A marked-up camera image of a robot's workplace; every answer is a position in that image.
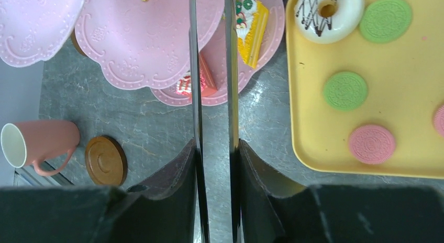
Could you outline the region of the yellow cake slice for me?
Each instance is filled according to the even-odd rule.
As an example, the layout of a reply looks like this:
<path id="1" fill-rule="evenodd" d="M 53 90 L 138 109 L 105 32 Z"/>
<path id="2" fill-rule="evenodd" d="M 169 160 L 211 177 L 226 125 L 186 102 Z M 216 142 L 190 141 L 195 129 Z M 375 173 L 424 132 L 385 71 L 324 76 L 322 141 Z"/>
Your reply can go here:
<path id="1" fill-rule="evenodd" d="M 237 48 L 243 62 L 256 68 L 269 10 L 259 0 L 236 0 Z"/>

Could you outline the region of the green macaron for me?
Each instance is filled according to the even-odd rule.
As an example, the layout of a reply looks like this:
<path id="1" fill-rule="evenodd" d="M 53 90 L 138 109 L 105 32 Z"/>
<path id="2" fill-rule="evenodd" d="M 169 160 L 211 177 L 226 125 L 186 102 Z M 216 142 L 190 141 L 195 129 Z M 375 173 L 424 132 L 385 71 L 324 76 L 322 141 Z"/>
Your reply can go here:
<path id="1" fill-rule="evenodd" d="M 368 5 L 359 23 L 360 34 L 372 43 L 388 43 L 409 29 L 413 10 L 406 0 L 376 0 Z"/>
<path id="2" fill-rule="evenodd" d="M 351 111 L 360 107 L 368 96 L 368 85 L 359 74 L 342 71 L 332 75 L 324 84 L 323 98 L 332 108 Z"/>

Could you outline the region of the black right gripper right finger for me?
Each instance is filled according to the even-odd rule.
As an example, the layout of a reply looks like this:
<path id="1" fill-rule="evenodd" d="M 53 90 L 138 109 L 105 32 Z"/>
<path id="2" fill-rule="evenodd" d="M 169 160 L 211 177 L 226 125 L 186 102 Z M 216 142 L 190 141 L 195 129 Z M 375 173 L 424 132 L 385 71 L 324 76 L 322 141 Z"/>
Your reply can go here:
<path id="1" fill-rule="evenodd" d="M 301 185 L 241 140 L 245 242 L 443 242 L 443 194 L 429 186 Z"/>

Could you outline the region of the white chocolate-drizzle donut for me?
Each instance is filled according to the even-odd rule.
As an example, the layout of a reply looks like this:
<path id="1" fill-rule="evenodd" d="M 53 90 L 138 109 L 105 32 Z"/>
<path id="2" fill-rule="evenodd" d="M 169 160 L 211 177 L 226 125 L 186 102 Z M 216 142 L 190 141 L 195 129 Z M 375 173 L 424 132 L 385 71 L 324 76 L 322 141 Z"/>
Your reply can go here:
<path id="1" fill-rule="evenodd" d="M 297 0 L 294 16 L 303 37 L 330 44 L 350 35 L 363 15 L 365 0 Z"/>

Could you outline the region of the red strawberry cake slice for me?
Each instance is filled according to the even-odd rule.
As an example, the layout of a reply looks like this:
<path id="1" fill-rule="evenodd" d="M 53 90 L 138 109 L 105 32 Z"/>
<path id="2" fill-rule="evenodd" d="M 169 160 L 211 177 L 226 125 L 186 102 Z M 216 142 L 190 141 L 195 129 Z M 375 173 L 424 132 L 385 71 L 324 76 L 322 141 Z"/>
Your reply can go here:
<path id="1" fill-rule="evenodd" d="M 214 82 L 212 73 L 203 57 L 200 53 L 199 58 L 199 77 L 201 87 L 201 97 L 208 97 L 217 92 L 217 86 Z M 191 72 L 187 71 L 176 83 L 175 92 L 178 95 L 192 96 L 192 81 Z"/>

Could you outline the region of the metal serving tongs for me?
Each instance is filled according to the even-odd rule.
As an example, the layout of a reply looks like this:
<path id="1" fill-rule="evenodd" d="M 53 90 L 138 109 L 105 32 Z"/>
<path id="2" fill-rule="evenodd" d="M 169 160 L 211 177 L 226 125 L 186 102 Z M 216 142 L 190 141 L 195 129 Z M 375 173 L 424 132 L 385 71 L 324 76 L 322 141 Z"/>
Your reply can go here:
<path id="1" fill-rule="evenodd" d="M 236 10 L 234 0 L 225 1 L 226 37 L 226 69 L 228 80 L 228 117 L 229 117 L 229 165 L 231 191 L 231 227 L 233 242 L 242 242 L 241 235 L 241 206 L 239 195 L 238 156 L 239 156 L 239 129 L 238 129 L 238 50 L 236 33 Z M 202 137 L 202 101 L 199 77 L 199 48 L 197 40 L 197 9 L 196 0 L 189 1 L 190 6 L 190 67 L 192 80 L 193 129 L 196 144 L 196 180 L 201 224 L 201 239 L 210 241 L 207 194 L 203 163 Z"/>

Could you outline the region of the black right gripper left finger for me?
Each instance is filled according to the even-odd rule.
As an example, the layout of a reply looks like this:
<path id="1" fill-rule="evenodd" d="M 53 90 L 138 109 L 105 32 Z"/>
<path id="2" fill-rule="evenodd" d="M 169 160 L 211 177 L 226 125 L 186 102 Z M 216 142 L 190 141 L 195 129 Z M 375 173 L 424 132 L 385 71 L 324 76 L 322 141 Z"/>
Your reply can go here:
<path id="1" fill-rule="evenodd" d="M 196 144 L 127 190 L 3 187 L 1 242 L 192 242 Z"/>

